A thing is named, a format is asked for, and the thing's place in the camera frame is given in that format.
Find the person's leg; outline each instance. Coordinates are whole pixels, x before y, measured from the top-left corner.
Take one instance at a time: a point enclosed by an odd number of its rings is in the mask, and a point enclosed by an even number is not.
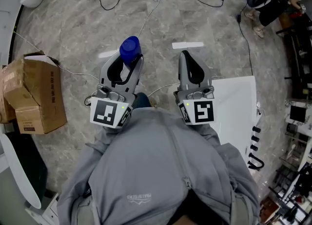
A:
[[[135,101],[132,104],[133,109],[142,107],[152,107],[150,100],[144,93],[138,93]]]
[[[252,9],[251,11],[244,12],[244,15],[250,20],[255,20],[255,16],[254,16],[255,13],[256,13],[256,10]]]
[[[260,37],[260,38],[264,38],[264,34],[263,34],[263,29],[265,28],[265,26],[263,25],[258,25],[256,27],[253,27],[253,31]]]
[[[260,25],[254,27],[254,32],[261,38],[263,38],[263,29],[268,26],[272,21],[278,18],[287,8],[288,4],[284,1],[271,0],[267,5],[259,8],[260,11],[259,21]]]

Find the open cardboard box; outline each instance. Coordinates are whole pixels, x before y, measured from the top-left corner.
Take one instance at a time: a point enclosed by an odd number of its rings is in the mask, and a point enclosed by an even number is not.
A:
[[[0,70],[0,123],[6,124],[16,118],[15,111],[3,95],[2,70]]]
[[[67,122],[60,69],[43,52],[24,55],[2,73],[4,97],[15,109],[20,133],[45,134]]]

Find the gray marble tile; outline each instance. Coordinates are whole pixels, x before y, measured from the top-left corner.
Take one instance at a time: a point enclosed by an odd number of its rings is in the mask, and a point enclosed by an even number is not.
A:
[[[118,0],[101,0],[105,8]],[[220,5],[221,0],[201,0]],[[182,49],[173,49],[173,42],[202,41],[203,47],[188,48],[190,54],[201,58],[213,76],[238,77],[251,75],[248,47],[240,33],[236,15],[246,0],[225,0],[222,8],[211,8],[196,0],[161,0],[150,15],[139,40],[144,66],[136,93],[152,91],[178,82],[178,58]],[[105,11],[98,0],[44,0],[36,9],[24,8],[18,33],[60,61],[62,67],[75,73],[96,77],[108,58],[103,52],[116,50],[129,36],[137,36],[157,4],[154,0],[120,0],[119,5]],[[289,97],[290,75],[285,45],[278,21],[265,30],[260,39],[252,31],[252,23],[242,15],[241,28],[251,49],[253,74],[256,78],[257,101],[266,110],[260,120],[257,156],[266,166],[253,172],[263,197],[271,183],[287,147],[284,136],[284,100]],[[35,49],[16,36],[13,58]],[[62,93],[68,122],[46,135],[34,135],[37,147],[48,167],[48,187],[60,191],[70,176],[81,148],[92,142],[99,126],[89,122],[87,96],[96,90],[98,81],[88,75],[61,72]],[[152,95],[158,107],[169,109],[168,88]]]

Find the gray hoodie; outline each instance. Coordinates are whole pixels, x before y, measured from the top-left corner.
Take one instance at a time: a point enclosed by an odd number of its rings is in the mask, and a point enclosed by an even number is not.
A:
[[[257,185],[210,125],[186,126],[155,108],[135,109],[128,120],[86,144],[58,201],[61,225],[165,225],[190,189],[225,223],[258,223]]]

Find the person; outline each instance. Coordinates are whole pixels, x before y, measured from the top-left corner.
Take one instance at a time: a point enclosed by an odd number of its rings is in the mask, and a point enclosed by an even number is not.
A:
[[[263,29],[268,26],[272,21],[278,18],[291,4],[295,9],[305,11],[300,5],[301,0],[267,0],[260,5],[254,7],[251,11],[245,12],[245,16],[251,20],[255,20],[255,14],[257,11],[260,12],[259,21],[260,25],[255,26],[253,31],[261,38],[264,37]]]
[[[255,225],[257,185],[210,125],[151,107],[139,93],[122,129],[101,128],[58,200],[60,225]]]

